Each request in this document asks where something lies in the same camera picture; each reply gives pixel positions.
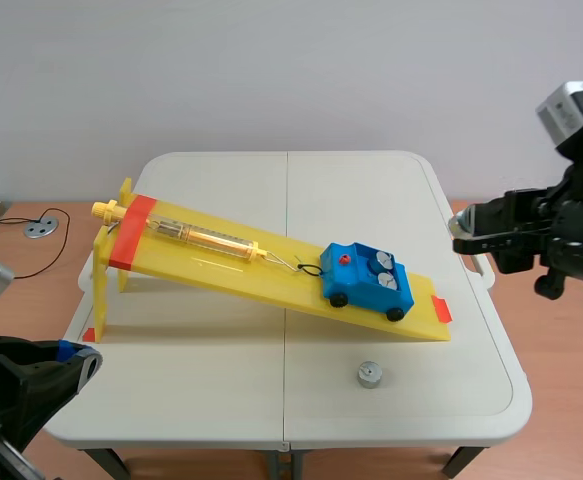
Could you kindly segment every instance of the blue tape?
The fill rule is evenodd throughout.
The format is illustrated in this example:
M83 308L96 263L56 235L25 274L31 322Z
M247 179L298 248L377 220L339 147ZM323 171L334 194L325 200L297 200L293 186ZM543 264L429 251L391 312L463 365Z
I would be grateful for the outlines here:
M75 355L76 352L77 350L73 348L71 342L67 342L66 340L60 340L58 345L58 353L55 359L58 362L66 362L71 357L73 357L73 355Z

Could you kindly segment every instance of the black robotic arm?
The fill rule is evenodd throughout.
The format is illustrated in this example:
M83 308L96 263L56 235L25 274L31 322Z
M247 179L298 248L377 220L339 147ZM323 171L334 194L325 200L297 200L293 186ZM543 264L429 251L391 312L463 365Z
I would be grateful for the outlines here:
M498 270L548 267L535 291L555 300L566 277L583 280L583 82L567 82L537 109L557 151L573 162L552 188L513 190L449 221L457 253L491 253Z

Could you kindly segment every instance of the black cable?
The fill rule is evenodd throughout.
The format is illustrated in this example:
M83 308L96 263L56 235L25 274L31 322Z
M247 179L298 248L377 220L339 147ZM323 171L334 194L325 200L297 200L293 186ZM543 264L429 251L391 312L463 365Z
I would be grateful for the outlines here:
M0 225L18 225L21 223L30 223L30 222L39 223L39 220L35 220L32 218L23 218L23 217L9 217L9 218L1 218L0 219Z
M42 215L40 215L40 218L38 218L37 220L33 220L36 223L40 223L40 220L42 220L42 217L44 217L44 214L47 212L51 212L51 211L55 211L55 212L62 212L66 215L67 217L67 228L64 232L64 241L62 242L62 247L60 247L60 251L58 252L58 254L55 256L55 258L51 261L51 263L49 263L46 267L38 270L35 273L31 273L29 275L18 275L16 277L13 277L15 280L23 280L25 278L31 278L31 277L35 277L36 275L41 274L42 272L44 272L45 270L51 268L51 266L58 261L58 258L60 258L60 255L62 255L62 252L64 252L65 247L67 246L67 240L69 239L69 225L71 224L71 215L69 215L67 212L65 212L64 210L62 210L61 208L55 208L55 207L51 207L51 208L47 208L44 212L42 212Z
M319 271L319 273L310 272L309 270L307 270L307 268L315 268L316 270ZM307 273L312 277L321 277L322 274L324 273L322 267L320 267L319 265L313 265L311 263L298 263L297 269L302 270L304 273Z

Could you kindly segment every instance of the white folding table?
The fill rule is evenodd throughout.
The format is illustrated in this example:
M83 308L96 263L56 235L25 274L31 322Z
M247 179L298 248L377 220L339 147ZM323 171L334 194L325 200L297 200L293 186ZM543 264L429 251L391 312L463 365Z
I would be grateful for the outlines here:
M531 393L488 294L493 271L452 252L451 209L421 157L172 153L135 191L325 247L390 251L433 279L454 320L450 342L419 342L149 277L122 294L109 282L104 365L46 428L113 476L125 469L112 449L127 446L290 451L299 478L312 449L460 445L453 477L526 424ZM79 283L72 341L89 326L90 261ZM377 389L356 381L366 360L383 368Z

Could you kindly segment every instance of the red tape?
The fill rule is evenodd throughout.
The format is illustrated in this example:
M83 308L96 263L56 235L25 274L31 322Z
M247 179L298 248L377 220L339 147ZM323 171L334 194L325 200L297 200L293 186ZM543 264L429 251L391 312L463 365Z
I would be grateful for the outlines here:
M146 226L147 217L151 213L155 202L155 198L143 195L138 195L131 202L120 224L120 233L118 233L118 238L109 258L110 266L122 270L131 270L142 231Z
M87 328L87 331L82 335L82 341L95 343L95 330L93 328Z
M433 301L433 307L435 308L435 313L438 316L440 323L451 323L453 318L451 318L449 306L444 298L438 298L435 295L431 295L431 300Z

